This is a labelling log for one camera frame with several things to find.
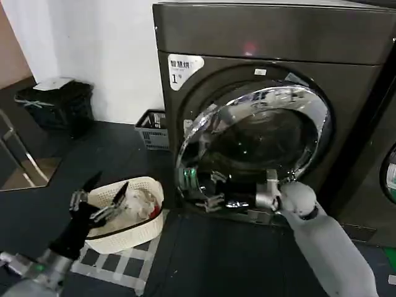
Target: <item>washing machine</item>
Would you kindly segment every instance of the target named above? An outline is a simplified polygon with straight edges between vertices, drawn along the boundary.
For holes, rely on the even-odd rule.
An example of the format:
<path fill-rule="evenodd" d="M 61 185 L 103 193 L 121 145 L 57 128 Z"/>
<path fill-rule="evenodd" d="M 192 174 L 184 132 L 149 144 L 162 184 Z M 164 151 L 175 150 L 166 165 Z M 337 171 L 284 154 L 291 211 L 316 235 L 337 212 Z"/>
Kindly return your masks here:
<path fill-rule="evenodd" d="M 396 81 L 383 101 L 371 125 L 356 127 L 356 135 L 352 134 L 362 149 L 352 147 L 343 153 L 346 167 L 338 166 L 338 174 L 332 174 L 341 181 L 334 176 L 329 180 L 336 188 L 329 212 L 351 238 L 396 248 Z M 369 137 L 361 144 L 364 133 Z"/>
<path fill-rule="evenodd" d="M 201 166 L 216 163 L 209 180 L 265 178 L 258 171 L 282 160 L 294 162 L 277 168 L 284 178 L 315 191 L 379 77 L 396 25 L 392 9 L 348 1 L 160 2 L 153 16 L 176 167 L 187 155 L 201 159 L 221 134 Z M 268 132 L 280 140 L 262 145 L 277 138 Z"/>

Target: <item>white label sticker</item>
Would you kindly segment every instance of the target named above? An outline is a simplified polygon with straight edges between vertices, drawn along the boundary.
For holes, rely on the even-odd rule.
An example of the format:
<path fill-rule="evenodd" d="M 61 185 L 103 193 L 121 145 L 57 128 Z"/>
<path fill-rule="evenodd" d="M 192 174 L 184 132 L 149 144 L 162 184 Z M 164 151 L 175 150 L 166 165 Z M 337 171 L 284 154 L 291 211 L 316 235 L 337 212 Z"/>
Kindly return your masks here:
<path fill-rule="evenodd" d="M 194 73 L 204 66 L 201 56 L 170 54 L 168 56 L 169 83 L 172 90 L 178 91 Z"/>
<path fill-rule="evenodd" d="M 266 75 L 266 74 L 267 74 L 267 70 L 266 69 L 256 68 L 254 70 L 254 75 Z"/>

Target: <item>dark gray washing machine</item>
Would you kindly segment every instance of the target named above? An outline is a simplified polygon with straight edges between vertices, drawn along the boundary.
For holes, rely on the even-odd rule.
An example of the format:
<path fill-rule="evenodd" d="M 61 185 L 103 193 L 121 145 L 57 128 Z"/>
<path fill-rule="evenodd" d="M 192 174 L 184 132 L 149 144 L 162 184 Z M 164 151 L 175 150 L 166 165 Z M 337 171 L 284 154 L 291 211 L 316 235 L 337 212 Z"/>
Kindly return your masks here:
<path fill-rule="evenodd" d="M 279 84 L 303 86 L 325 102 L 332 123 L 325 148 L 299 178 L 316 191 L 370 94 L 396 24 L 390 9 L 347 1 L 161 2 L 153 15 L 175 158 L 208 107 Z"/>
<path fill-rule="evenodd" d="M 393 248 L 396 248 L 395 113 L 396 80 L 388 90 L 383 106 L 371 120 L 373 124 L 360 130 L 360 133 L 370 132 L 363 149 L 351 148 L 348 155 L 343 154 L 343 160 L 357 155 L 351 168 L 344 168 L 346 172 L 341 175 L 343 170 L 338 167 L 337 175 L 341 175 L 342 181 L 334 178 L 329 181 L 334 186 L 342 185 L 331 193 L 333 203 L 329 211 L 350 237 Z M 359 142 L 359 135 L 353 139 Z"/>

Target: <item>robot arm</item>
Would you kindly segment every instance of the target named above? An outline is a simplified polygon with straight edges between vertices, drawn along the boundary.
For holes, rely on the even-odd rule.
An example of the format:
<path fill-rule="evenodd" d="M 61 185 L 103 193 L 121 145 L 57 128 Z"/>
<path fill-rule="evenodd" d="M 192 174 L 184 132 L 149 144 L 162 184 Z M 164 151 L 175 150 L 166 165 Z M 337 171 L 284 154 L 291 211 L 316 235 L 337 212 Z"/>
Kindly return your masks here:
<path fill-rule="evenodd" d="M 73 262 L 79 258 L 89 231 L 104 226 L 123 210 L 122 204 L 128 183 L 121 187 L 111 205 L 101 209 L 88 203 L 88 193 L 99 178 L 100 173 L 89 179 L 81 190 L 73 193 L 69 209 L 72 220 L 39 259 L 29 259 L 20 254 L 0 253 L 0 267 L 4 265 L 23 278 L 3 297 L 59 296 L 63 280 Z"/>
<path fill-rule="evenodd" d="M 292 182 L 280 188 L 280 195 L 277 212 L 287 219 L 325 292 L 330 297 L 378 297 L 369 264 L 340 224 L 325 213 L 314 191 Z"/>

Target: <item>washing machine door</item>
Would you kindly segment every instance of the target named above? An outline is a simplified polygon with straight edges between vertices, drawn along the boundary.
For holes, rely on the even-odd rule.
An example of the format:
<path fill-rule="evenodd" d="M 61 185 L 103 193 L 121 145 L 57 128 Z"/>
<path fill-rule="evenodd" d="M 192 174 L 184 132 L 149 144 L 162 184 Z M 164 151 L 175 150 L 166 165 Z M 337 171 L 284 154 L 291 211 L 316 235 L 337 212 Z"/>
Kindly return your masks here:
<path fill-rule="evenodd" d="M 298 179 L 330 139 L 329 108 L 309 87 L 268 80 L 246 90 L 227 93 L 229 100 L 211 104 L 185 131 L 176 183 L 198 208 L 222 197 L 207 212 L 254 208 L 251 197 L 267 170 L 276 170 L 281 183 Z"/>

